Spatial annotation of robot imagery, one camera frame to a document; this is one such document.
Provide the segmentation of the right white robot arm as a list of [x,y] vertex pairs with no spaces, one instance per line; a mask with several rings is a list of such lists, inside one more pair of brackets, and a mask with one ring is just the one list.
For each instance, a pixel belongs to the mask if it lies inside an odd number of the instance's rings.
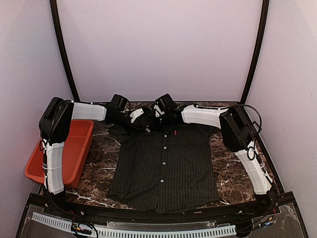
[[271,199],[278,194],[278,191],[256,147],[262,123],[249,122],[244,114],[244,108],[245,105],[202,107],[197,104],[182,106],[175,103],[169,106],[159,102],[153,104],[155,122],[160,126],[182,122],[220,129],[224,146],[241,161],[252,182],[257,199],[253,203],[253,211],[257,215],[263,215],[272,207]]

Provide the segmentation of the black pinstriped shirt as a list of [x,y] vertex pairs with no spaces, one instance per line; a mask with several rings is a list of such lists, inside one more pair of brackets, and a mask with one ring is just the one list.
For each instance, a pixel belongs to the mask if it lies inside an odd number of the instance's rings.
[[217,127],[177,123],[161,131],[128,133],[114,126],[110,132],[120,150],[109,199],[159,214],[219,200],[210,146]]

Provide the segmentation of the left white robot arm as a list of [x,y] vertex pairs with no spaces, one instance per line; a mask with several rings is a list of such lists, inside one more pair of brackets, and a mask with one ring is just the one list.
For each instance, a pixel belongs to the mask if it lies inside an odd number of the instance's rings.
[[114,103],[96,104],[93,102],[75,102],[54,97],[50,101],[39,121],[41,149],[43,155],[44,185],[53,195],[64,192],[62,180],[62,154],[73,120],[106,121],[126,129],[137,130],[135,120],[144,114],[143,109],[124,113],[125,104],[121,104],[115,95]]

